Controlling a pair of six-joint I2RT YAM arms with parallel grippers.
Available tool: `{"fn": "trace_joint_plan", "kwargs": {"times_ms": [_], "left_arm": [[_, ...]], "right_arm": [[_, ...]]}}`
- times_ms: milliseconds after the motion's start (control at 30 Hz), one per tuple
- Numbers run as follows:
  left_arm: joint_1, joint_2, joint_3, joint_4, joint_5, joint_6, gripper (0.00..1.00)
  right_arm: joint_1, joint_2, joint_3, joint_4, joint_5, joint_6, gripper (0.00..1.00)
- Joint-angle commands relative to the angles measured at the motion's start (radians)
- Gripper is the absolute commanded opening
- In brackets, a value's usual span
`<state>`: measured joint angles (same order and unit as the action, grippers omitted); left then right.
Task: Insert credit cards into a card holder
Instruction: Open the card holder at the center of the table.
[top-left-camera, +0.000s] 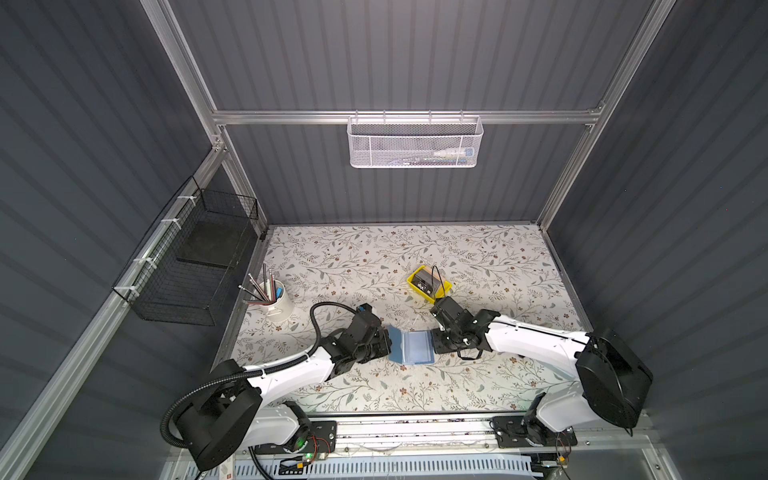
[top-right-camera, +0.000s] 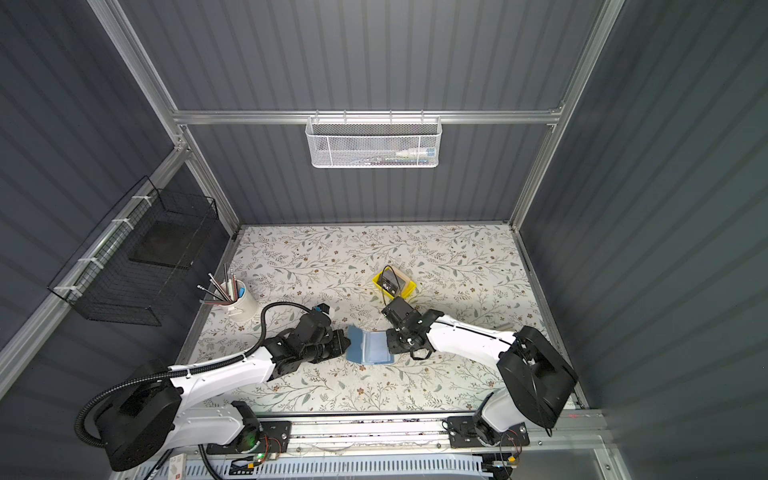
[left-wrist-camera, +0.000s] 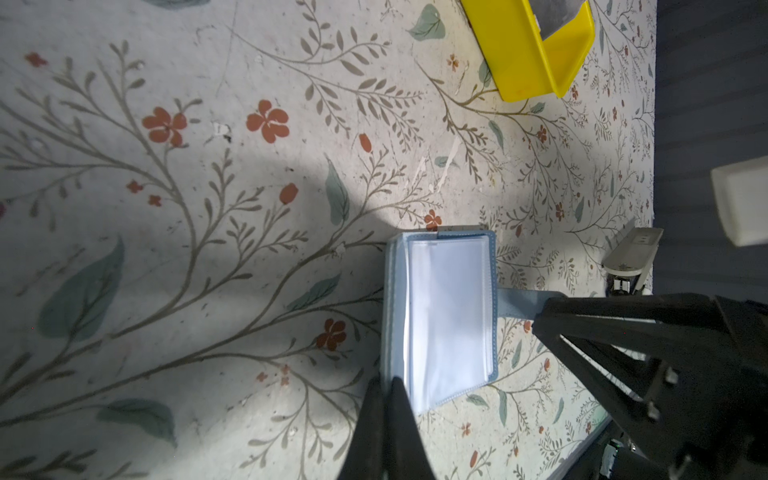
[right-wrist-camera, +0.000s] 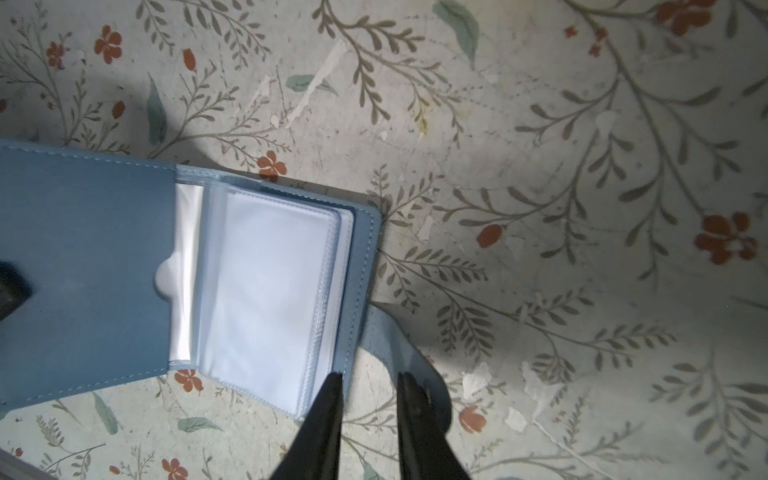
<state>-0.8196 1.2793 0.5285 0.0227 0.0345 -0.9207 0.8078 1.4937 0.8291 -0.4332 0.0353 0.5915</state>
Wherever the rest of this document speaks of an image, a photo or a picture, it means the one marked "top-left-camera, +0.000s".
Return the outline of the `blue leather card holder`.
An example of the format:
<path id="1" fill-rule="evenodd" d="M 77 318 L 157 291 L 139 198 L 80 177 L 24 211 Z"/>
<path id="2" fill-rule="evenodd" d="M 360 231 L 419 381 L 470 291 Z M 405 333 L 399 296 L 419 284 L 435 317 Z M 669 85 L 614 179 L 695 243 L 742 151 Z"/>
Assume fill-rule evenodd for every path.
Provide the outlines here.
<path id="1" fill-rule="evenodd" d="M 387 327 L 391 340 L 388 359 L 394 363 L 408 365 L 431 365 L 435 362 L 435 352 L 429 330 L 404 331 L 395 326 Z"/>

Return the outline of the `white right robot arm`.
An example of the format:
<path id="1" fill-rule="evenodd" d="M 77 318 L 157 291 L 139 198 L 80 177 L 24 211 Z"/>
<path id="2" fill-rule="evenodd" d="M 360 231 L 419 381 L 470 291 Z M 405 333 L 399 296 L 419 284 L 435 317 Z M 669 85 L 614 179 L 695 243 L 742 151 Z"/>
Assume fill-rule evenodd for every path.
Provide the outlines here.
<path id="1" fill-rule="evenodd" d="M 569 386 L 536 395 L 517 430 L 543 445 L 577 425 L 602 420 L 631 434 L 644 409 L 653 374 L 609 328 L 565 331 L 525 323 L 497 311 L 477 313 L 453 298 L 430 310 L 438 327 L 431 331 L 437 354 L 466 350 L 505 353 L 541 363 L 560 373 Z"/>

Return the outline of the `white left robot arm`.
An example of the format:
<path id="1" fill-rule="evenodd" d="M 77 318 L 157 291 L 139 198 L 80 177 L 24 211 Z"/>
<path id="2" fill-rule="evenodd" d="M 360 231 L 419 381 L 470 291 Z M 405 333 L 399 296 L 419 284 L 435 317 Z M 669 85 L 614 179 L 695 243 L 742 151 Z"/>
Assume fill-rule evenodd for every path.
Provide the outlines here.
<path id="1" fill-rule="evenodd" d="M 186 449 L 201 472 L 242 448 L 275 445 L 302 451 L 313 434 L 311 420 L 288 395 L 349 372 L 357 364 L 387 357 L 392 341 L 373 308 L 348 307 L 352 319 L 328 335 L 310 320 L 315 338 L 305 351 L 264 366 L 219 363 L 198 387 L 175 400 L 160 420 L 169 445 Z"/>

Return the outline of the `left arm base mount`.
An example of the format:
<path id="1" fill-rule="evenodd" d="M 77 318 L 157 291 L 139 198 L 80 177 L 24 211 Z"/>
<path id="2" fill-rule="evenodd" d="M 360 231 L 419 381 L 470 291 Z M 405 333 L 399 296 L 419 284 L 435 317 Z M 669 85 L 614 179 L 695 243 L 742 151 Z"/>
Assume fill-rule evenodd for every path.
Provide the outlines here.
<path id="1" fill-rule="evenodd" d="M 338 423 L 314 421 L 301 425 L 297 433 L 283 444 L 263 444 L 255 447 L 258 455 L 326 455 L 336 449 Z"/>

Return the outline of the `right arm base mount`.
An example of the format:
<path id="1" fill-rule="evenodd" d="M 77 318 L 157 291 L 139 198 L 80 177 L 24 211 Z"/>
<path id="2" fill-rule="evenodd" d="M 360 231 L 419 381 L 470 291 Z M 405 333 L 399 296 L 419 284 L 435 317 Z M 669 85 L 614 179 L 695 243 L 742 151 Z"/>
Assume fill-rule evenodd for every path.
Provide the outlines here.
<path id="1" fill-rule="evenodd" d="M 494 416 L 490 420 L 490 427 L 500 448 L 568 448 L 578 444 L 571 427 L 554 432 L 538 420 L 527 420 L 523 415 Z"/>

